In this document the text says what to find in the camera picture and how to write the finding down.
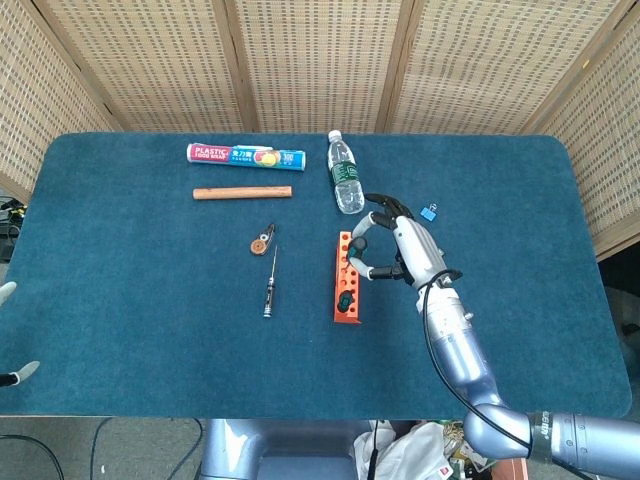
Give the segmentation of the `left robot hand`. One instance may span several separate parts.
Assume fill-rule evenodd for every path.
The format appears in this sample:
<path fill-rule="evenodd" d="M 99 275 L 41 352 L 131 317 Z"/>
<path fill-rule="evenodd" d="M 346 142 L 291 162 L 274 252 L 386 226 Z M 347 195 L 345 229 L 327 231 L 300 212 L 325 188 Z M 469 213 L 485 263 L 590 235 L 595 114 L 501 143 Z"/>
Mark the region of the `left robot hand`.
<path fill-rule="evenodd" d="M 4 283 L 0 288 L 1 304 L 4 304 L 7 299 L 14 293 L 17 288 L 17 283 L 14 281 Z M 12 387 L 26 381 L 32 376 L 40 367 L 39 361 L 31 361 L 24 365 L 21 369 L 14 372 L 1 374 L 1 387 Z"/>

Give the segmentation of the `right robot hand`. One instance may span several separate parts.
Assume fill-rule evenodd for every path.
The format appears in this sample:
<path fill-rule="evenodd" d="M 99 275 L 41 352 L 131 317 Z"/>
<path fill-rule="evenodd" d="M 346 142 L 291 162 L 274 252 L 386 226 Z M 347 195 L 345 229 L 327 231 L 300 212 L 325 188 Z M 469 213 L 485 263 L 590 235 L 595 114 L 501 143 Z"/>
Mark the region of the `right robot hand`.
<path fill-rule="evenodd" d="M 448 288 L 462 276 L 459 270 L 446 267 L 443 253 L 431 234 L 419 224 L 407 206 L 399 200 L 379 193 L 367 193 L 364 198 L 381 205 L 383 212 L 370 211 L 351 232 L 346 258 L 359 275 L 367 280 L 403 279 L 416 291 L 438 284 Z M 365 233 L 374 226 L 389 230 L 397 251 L 395 262 L 374 267 L 364 262 L 367 249 Z"/>

